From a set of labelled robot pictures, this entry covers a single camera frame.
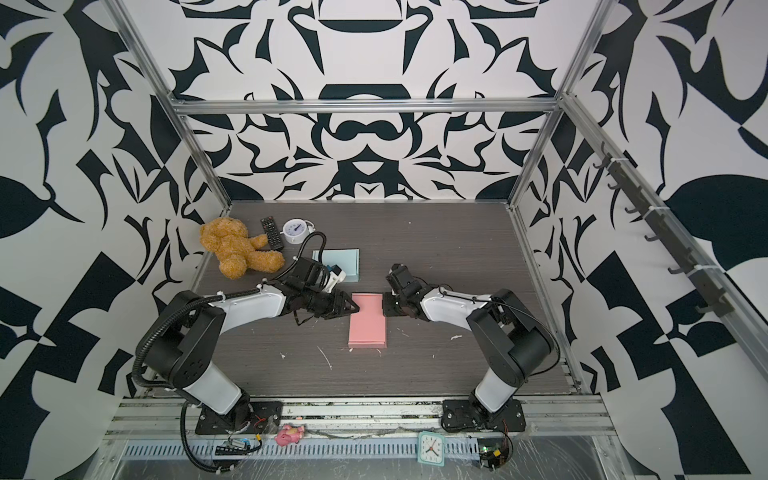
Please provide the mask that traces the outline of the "pink paper boxes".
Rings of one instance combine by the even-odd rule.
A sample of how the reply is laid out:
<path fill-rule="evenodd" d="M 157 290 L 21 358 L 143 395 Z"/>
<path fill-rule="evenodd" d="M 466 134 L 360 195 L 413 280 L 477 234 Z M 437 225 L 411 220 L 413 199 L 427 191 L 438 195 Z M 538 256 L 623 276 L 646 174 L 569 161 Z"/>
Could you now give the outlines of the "pink paper boxes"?
<path fill-rule="evenodd" d="M 350 316 L 348 347 L 385 348 L 387 332 L 383 295 L 355 293 L 352 299 L 358 305 L 359 311 Z"/>

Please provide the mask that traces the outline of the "light blue paper box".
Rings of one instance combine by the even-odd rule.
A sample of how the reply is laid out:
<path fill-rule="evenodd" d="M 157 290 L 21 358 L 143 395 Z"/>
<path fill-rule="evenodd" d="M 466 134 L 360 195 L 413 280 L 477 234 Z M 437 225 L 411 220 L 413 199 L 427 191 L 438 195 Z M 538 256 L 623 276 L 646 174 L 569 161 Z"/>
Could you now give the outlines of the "light blue paper box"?
<path fill-rule="evenodd" d="M 334 265 L 338 266 L 345 273 L 345 278 L 342 280 L 343 283 L 357 283 L 359 281 L 358 249 L 325 250 L 323 252 L 323 264 L 327 269 Z"/>

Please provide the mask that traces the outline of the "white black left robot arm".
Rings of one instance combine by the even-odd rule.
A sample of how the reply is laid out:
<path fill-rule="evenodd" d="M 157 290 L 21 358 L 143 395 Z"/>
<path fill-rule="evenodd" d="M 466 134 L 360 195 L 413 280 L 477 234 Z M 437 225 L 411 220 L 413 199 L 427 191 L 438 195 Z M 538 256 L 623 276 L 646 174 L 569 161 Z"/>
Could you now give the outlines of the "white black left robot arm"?
<path fill-rule="evenodd" d="M 259 320 L 309 312 L 331 320 L 359 312 L 350 293 L 331 282 L 334 270 L 321 257 L 298 254 L 273 279 L 236 293 L 175 295 L 138 342 L 131 378 L 135 385 L 166 389 L 183 398 L 181 409 L 198 406 L 217 432 L 259 430 L 261 417 L 250 396 L 213 362 L 220 336 Z"/>

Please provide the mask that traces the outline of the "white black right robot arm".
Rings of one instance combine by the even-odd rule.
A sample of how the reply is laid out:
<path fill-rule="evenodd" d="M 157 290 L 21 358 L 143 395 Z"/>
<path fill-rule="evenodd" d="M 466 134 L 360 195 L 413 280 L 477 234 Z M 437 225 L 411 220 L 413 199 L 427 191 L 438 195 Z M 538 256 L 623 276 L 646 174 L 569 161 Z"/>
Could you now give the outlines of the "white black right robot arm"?
<path fill-rule="evenodd" d="M 404 264 L 392 265 L 384 295 L 387 315 L 446 323 L 470 331 L 488 370 L 466 400 L 443 402 L 442 429 L 501 431 L 525 428 L 518 389 L 550 356 L 560 357 L 554 335 L 508 289 L 470 295 L 430 284 L 411 274 Z"/>

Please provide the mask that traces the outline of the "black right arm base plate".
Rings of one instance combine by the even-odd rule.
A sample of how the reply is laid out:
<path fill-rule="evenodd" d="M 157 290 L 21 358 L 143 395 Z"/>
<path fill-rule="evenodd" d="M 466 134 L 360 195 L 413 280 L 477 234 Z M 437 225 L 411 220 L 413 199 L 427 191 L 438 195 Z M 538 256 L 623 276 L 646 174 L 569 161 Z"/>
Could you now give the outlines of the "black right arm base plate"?
<path fill-rule="evenodd" d="M 444 400 L 441 428 L 449 433 L 463 431 L 523 432 L 527 422 L 518 400 L 508 400 L 500 410 L 489 412 L 475 400 Z"/>

